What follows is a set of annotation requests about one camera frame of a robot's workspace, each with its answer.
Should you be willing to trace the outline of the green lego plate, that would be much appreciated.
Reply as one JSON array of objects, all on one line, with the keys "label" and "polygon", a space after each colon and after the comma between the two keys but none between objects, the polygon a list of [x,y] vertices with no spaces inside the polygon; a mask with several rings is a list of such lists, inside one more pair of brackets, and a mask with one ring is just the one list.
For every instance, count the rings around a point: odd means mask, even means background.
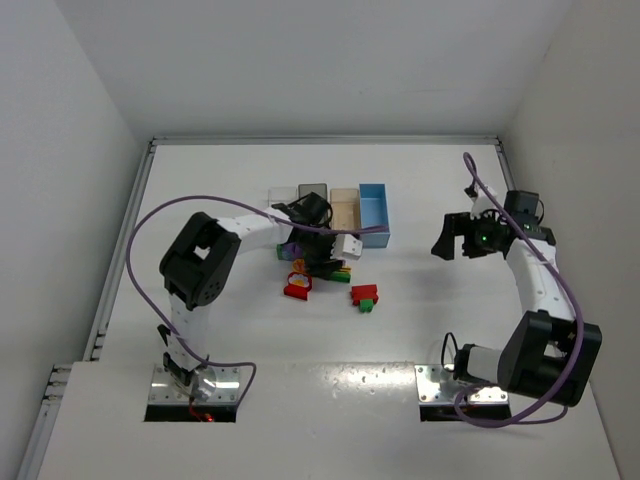
[{"label": "green lego plate", "polygon": [[351,281],[351,273],[347,271],[334,271],[328,277],[328,281],[349,283]]}]

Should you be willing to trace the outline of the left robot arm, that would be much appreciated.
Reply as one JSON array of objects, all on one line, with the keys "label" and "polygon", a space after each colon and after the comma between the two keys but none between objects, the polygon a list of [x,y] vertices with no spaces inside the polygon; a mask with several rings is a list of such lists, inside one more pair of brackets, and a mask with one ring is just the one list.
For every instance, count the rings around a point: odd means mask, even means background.
[{"label": "left robot arm", "polygon": [[213,218],[193,214],[160,262],[160,274],[169,293],[168,326],[158,331],[165,343],[163,366],[189,389],[204,361],[203,341],[209,326],[210,305],[222,293],[236,257],[263,247],[292,244],[302,251],[304,273],[328,280],[344,262],[333,256],[335,234],[328,230],[329,202],[309,193],[289,204],[277,203],[248,215]]}]

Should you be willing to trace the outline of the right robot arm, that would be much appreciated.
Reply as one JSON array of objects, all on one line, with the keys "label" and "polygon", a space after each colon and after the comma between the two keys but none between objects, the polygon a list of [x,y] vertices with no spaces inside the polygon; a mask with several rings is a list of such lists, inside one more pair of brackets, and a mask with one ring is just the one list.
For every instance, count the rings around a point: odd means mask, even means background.
[{"label": "right robot arm", "polygon": [[580,401],[602,343],[598,326],[585,324],[577,332],[575,310],[554,274],[556,239],[541,223],[538,194],[510,190],[502,209],[477,188],[465,190],[472,201],[468,212],[445,215],[433,255],[450,261],[455,239],[473,259],[502,254],[518,289],[523,316],[503,349],[466,344],[458,349],[454,379],[467,384],[493,383],[501,389],[538,399],[563,373],[551,400],[574,407]]}]

